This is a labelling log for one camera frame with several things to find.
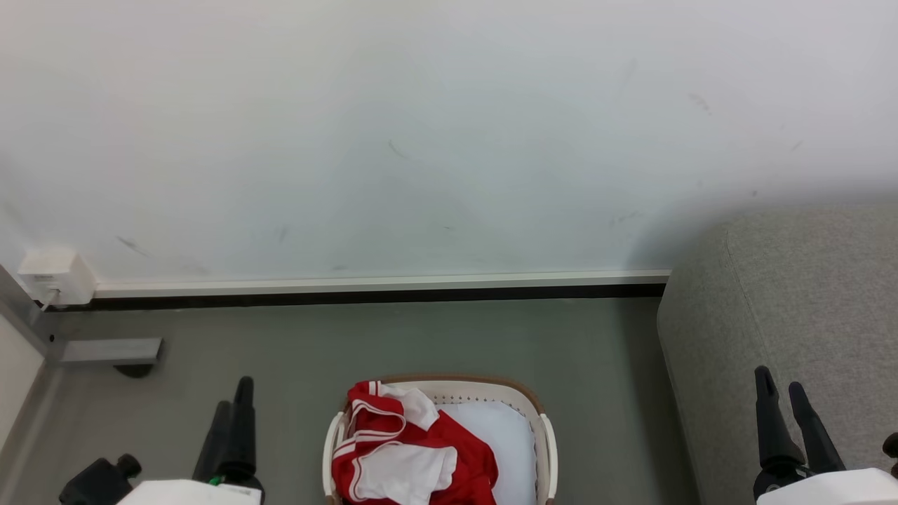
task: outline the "basket handle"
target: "basket handle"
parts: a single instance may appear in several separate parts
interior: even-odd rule
[[[330,477],[330,458],[334,452],[334,442],[336,442],[337,438],[337,427],[339,426],[339,422],[342,419],[343,412],[337,412],[337,415],[334,416],[333,421],[330,422],[330,426],[328,427],[328,435],[324,438],[324,455],[321,457],[321,480],[324,484],[324,496],[328,499],[328,503],[333,503],[332,494],[335,492],[333,486],[330,483],[333,480]]]
[[[559,447],[555,442],[555,430],[552,429],[552,421],[549,421],[549,416],[540,414],[540,419],[549,446],[549,499],[547,502],[554,502],[555,491],[559,487]]]

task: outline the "white stripe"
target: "white stripe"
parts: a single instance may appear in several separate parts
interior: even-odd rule
[[[401,426],[398,431],[356,430],[356,432],[352,434],[352,437],[349,437],[349,438],[343,440],[343,442],[337,446],[336,452],[339,452],[340,450],[342,450],[344,447],[348,446],[349,444],[355,444],[356,442],[378,442],[378,441],[382,441],[382,440],[395,439],[402,433],[403,430],[405,430],[405,427],[407,424],[405,421],[405,418],[396,412],[382,411],[381,409],[374,407],[373,405],[371,405],[370,403],[368,403],[364,400],[353,400],[352,405],[353,405],[352,417],[350,417],[350,419],[349,419],[350,425],[356,419],[356,415],[358,414],[358,411],[365,409],[369,412],[374,412],[374,413],[381,414],[381,415],[389,415],[389,416],[393,416],[393,417],[398,417],[399,420],[401,421]]]
[[[356,486],[358,486],[358,478],[362,476],[362,467],[358,464],[358,458],[352,460],[352,467],[355,472],[352,475],[352,482],[349,484],[349,498],[352,501],[362,501],[356,494]]]
[[[356,450],[356,444],[355,444],[355,442],[353,442],[346,447],[342,447],[342,448],[335,450],[334,455],[330,459],[332,459],[332,460],[337,459],[338,457],[347,455],[351,452],[354,452],[355,450]]]

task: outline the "gray cushion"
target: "gray cushion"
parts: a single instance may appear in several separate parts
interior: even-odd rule
[[[750,505],[758,466],[753,370],[780,407],[805,386],[846,466],[891,467],[898,431],[898,208],[789,208],[706,235],[658,312],[683,430],[706,505]]]

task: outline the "scuff mark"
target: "scuff mark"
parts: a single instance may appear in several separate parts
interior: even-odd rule
[[[281,225],[277,227],[277,244],[281,245],[284,243],[284,239],[286,235],[290,233],[290,226]]]
[[[408,156],[404,155],[402,153],[402,151],[400,151],[396,146],[393,145],[392,139],[390,139],[390,141],[387,142],[387,146],[390,146],[390,149],[393,151],[393,153],[395,153],[398,157],[402,158],[403,160],[409,159]]]
[[[692,103],[695,103],[699,107],[701,107],[709,116],[711,114],[711,106],[708,105],[708,102],[705,101],[704,98],[701,97],[700,94],[697,93],[689,93],[689,99],[692,100]]]
[[[127,248],[130,249],[131,251],[134,251],[135,253],[140,254],[141,256],[143,256],[143,257],[145,257],[145,258],[150,258],[150,257],[151,257],[150,253],[147,252],[147,251],[145,251],[145,250],[144,250],[142,247],[140,247],[139,245],[137,245],[137,242],[134,242],[134,240],[129,240],[129,239],[127,239],[127,238],[122,238],[122,237],[120,237],[120,236],[118,236],[118,235],[116,235],[116,238],[119,239],[119,242],[123,243],[123,244],[125,245],[125,247],[127,247]]]

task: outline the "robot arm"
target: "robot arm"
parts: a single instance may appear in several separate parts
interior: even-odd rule
[[[754,370],[754,381],[761,472],[753,490],[758,505],[898,505],[898,480],[890,474],[876,468],[845,470],[804,387],[793,382],[789,400],[805,442],[805,466],[779,411],[779,392],[767,367]]]

